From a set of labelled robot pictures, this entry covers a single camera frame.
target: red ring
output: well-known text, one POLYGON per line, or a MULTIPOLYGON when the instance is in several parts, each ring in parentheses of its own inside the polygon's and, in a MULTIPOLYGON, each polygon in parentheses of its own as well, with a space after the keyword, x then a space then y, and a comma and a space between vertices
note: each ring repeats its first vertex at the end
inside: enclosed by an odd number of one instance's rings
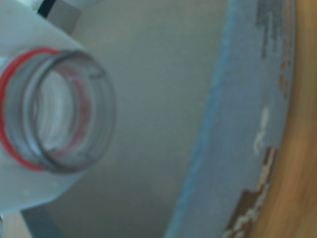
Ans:
POLYGON ((27 61, 30 57, 40 54, 40 53, 50 53, 50 54, 57 54, 59 51, 51 49, 51 48, 37 48, 15 58, 3 71, 2 75, 0 76, 0 142, 2 143, 5 150, 20 164, 28 167, 29 169, 36 170, 36 171, 43 171, 44 168, 34 165, 22 158, 13 148, 11 145, 6 133, 5 133, 5 125, 3 120, 3 102, 5 98, 5 89, 10 81, 11 77, 15 74, 17 68, 27 61))

